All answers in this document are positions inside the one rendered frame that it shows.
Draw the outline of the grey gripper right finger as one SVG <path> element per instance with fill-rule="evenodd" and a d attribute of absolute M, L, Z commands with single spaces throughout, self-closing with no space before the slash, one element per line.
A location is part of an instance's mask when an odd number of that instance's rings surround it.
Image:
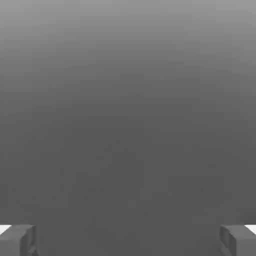
<path fill-rule="evenodd" d="M 256 256 L 256 224 L 221 225 L 218 235 L 223 256 Z"/>

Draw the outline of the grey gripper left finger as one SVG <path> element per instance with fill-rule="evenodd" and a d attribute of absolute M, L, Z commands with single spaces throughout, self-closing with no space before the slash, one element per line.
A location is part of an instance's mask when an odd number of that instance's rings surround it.
<path fill-rule="evenodd" d="M 38 256 L 37 227 L 0 224 L 0 256 Z"/>

